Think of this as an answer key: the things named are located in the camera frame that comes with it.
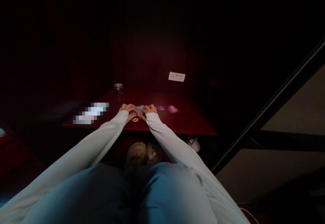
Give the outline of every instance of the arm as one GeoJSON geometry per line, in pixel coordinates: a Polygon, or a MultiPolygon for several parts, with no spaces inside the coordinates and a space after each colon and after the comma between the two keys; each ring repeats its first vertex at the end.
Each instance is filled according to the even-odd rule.
{"type": "Polygon", "coordinates": [[[141,116],[172,162],[194,169],[196,174],[202,178],[211,208],[220,223],[249,223],[235,201],[199,155],[161,122],[153,105],[146,106],[143,113],[141,112],[141,116]]]}
{"type": "Polygon", "coordinates": [[[12,215],[26,215],[33,204],[56,185],[82,170],[96,166],[119,137],[126,123],[136,116],[129,116],[132,110],[137,112],[134,105],[123,104],[111,121],[101,125],[48,167],[0,209],[0,222],[2,218],[12,215]]]}

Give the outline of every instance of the cartoon slipper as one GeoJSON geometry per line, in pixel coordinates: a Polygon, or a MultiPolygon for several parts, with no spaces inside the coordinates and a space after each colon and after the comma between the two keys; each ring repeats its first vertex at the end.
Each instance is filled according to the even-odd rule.
{"type": "Polygon", "coordinates": [[[154,142],[148,143],[147,146],[147,154],[146,154],[146,159],[145,159],[145,163],[147,165],[155,165],[158,164],[162,161],[163,159],[163,152],[162,152],[162,148],[159,145],[159,143],[154,142]]]}
{"type": "Polygon", "coordinates": [[[134,175],[136,169],[142,165],[146,154],[146,145],[142,142],[134,143],[130,146],[126,155],[125,173],[134,175]]]}

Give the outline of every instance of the red wooden desk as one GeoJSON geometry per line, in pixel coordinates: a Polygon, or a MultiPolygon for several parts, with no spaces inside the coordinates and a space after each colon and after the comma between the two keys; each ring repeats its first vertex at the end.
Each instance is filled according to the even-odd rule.
{"type": "MultiPolygon", "coordinates": [[[[106,93],[96,102],[109,103],[109,108],[103,115],[92,124],[73,124],[71,118],[63,125],[65,127],[74,128],[90,128],[97,129],[103,123],[110,121],[118,112],[123,103],[138,105],[154,104],[156,107],[163,106],[166,111],[159,111],[161,121],[172,129],[176,134],[188,135],[188,140],[192,135],[217,136],[218,132],[213,128],[210,121],[204,116],[202,109],[199,108],[190,98],[178,95],[168,95],[162,93],[124,90],[122,94],[118,94],[113,90],[106,93]],[[168,106],[173,105],[180,111],[170,113],[168,106]]],[[[144,121],[139,119],[138,122],[126,124],[124,131],[149,132],[149,127],[144,121]]]]}

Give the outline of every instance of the jar lid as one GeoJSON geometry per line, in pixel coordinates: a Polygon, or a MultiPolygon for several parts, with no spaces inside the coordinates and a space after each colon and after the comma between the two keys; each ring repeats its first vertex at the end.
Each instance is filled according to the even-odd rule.
{"type": "Polygon", "coordinates": [[[114,84],[114,87],[115,88],[123,88],[123,84],[121,84],[121,83],[115,83],[114,84]]]}

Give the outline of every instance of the leg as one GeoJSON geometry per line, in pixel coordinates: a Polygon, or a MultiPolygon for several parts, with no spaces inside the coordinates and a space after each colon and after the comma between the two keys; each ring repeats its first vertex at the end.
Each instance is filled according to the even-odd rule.
{"type": "Polygon", "coordinates": [[[139,167],[139,223],[217,223],[200,176],[166,162],[139,167]]]}
{"type": "Polygon", "coordinates": [[[22,223],[129,223],[131,199],[124,172],[99,164],[50,190],[22,223]]]}

